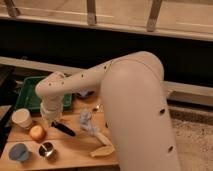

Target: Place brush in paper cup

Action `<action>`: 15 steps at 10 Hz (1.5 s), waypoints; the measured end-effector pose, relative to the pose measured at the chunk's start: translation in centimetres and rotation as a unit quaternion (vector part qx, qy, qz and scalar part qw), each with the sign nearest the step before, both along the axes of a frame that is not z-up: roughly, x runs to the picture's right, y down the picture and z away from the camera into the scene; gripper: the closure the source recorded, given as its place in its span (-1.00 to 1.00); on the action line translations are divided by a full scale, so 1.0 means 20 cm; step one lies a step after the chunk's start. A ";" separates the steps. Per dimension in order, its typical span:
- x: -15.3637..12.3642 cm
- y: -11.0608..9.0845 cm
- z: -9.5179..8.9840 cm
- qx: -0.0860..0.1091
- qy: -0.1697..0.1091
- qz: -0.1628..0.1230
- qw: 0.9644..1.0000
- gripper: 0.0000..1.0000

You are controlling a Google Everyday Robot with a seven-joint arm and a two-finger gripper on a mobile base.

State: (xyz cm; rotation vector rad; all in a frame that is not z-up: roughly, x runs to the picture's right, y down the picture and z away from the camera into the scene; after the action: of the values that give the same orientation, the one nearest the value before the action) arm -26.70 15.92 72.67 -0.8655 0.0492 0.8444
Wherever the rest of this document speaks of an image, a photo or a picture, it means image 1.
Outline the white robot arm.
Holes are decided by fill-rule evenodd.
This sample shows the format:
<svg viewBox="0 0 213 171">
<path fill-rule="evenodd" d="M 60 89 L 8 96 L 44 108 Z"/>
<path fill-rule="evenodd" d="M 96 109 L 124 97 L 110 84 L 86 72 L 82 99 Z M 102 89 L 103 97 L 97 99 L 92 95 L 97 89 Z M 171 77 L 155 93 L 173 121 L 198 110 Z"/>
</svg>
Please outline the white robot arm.
<svg viewBox="0 0 213 171">
<path fill-rule="evenodd" d="M 163 80 L 161 61 L 140 51 L 70 77 L 54 72 L 36 94 L 42 116 L 52 122 L 65 94 L 99 91 L 121 171 L 181 171 Z"/>
</svg>

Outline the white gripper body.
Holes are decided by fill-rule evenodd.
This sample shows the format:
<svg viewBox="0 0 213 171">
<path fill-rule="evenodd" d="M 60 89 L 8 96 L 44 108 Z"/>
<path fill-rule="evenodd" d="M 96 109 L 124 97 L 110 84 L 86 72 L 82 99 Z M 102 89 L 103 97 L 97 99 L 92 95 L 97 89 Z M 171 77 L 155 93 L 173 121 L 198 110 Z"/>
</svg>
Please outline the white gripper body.
<svg viewBox="0 0 213 171">
<path fill-rule="evenodd" d="M 60 120 L 63 113 L 63 105 L 59 104 L 49 108 L 44 102 L 41 102 L 40 113 L 48 126 L 51 126 L 53 122 Z"/>
</svg>

